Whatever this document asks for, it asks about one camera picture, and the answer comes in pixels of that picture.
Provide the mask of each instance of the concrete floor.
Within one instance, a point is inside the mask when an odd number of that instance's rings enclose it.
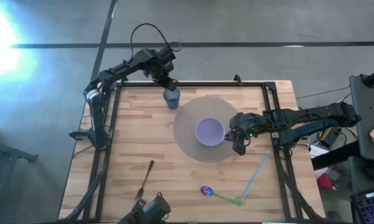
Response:
[[[142,22],[180,42],[374,41],[374,0],[119,0],[106,40],[101,37],[111,1],[0,1],[0,140],[39,155],[35,164],[19,161],[0,223],[57,218],[75,145],[68,133],[80,124],[82,90],[100,58],[97,48],[61,44],[127,43]],[[162,42],[150,27],[138,30],[134,41]],[[6,49],[8,44],[31,49]],[[349,45],[355,46],[184,48],[172,76],[292,80],[299,106],[310,108],[349,90],[316,93],[348,87],[349,75],[374,72],[374,46]],[[128,57],[128,49],[105,49],[96,67]],[[146,80],[140,73],[130,79]]]

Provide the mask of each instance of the fork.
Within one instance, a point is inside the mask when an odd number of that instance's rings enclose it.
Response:
[[[136,198],[134,199],[135,202],[137,202],[138,200],[140,200],[143,197],[143,194],[144,194],[144,184],[145,184],[145,181],[147,181],[148,174],[151,171],[152,167],[154,166],[154,163],[155,163],[155,161],[150,161],[150,163],[149,163],[147,175],[145,176],[145,179],[144,179],[144,182],[143,182],[143,186],[141,186],[141,188],[137,192]]]

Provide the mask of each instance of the spoon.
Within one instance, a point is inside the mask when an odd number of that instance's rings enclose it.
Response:
[[[210,196],[212,196],[212,195],[215,195],[215,196],[217,196],[217,197],[219,197],[219,198],[222,198],[222,199],[225,199],[225,200],[227,200],[227,201],[229,201],[229,202],[232,202],[232,203],[235,203],[235,204],[237,204],[237,205],[242,205],[242,202],[240,201],[240,200],[235,200],[235,199],[230,199],[230,198],[226,198],[226,197],[223,197],[223,196],[221,196],[221,195],[218,195],[218,194],[216,194],[214,191],[213,191],[213,189],[211,189],[210,187],[208,187],[208,186],[203,186],[203,187],[201,187],[200,188],[200,191],[202,192],[202,194],[204,194],[206,197],[210,197]]]

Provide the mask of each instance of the wooden table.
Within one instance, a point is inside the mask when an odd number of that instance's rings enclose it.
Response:
[[[281,107],[296,110],[291,81],[275,82]],[[197,97],[215,96],[244,113],[261,114],[265,110],[263,92],[258,87],[180,87],[179,90],[181,106]],[[162,192],[172,210],[168,222],[283,221],[270,135],[262,134],[252,139],[244,156],[235,154],[213,163],[196,161],[184,154],[175,142],[173,120],[177,110],[166,107],[162,93],[161,87],[126,87],[121,90],[101,221],[117,222],[130,212],[150,160],[155,160],[155,165],[148,177],[143,199],[150,202],[157,192]],[[90,118],[84,117],[81,128],[89,127]],[[89,145],[89,141],[79,141],[75,152]],[[220,195],[240,198],[266,151],[271,154],[243,206],[216,197],[207,198],[200,193],[200,187],[208,185]],[[73,159],[59,218],[68,215],[86,192],[92,160],[92,150]],[[313,209],[324,217],[306,147],[293,149],[292,162],[297,187]]]

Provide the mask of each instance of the gray round mat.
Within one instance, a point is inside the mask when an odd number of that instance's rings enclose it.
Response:
[[[204,118],[216,118],[222,122],[227,133],[230,119],[237,110],[227,101],[204,96],[193,99],[178,109],[174,119],[174,136],[180,149],[188,156],[201,162],[222,161],[236,153],[232,142],[223,141],[217,146],[204,146],[195,137],[195,126]]]

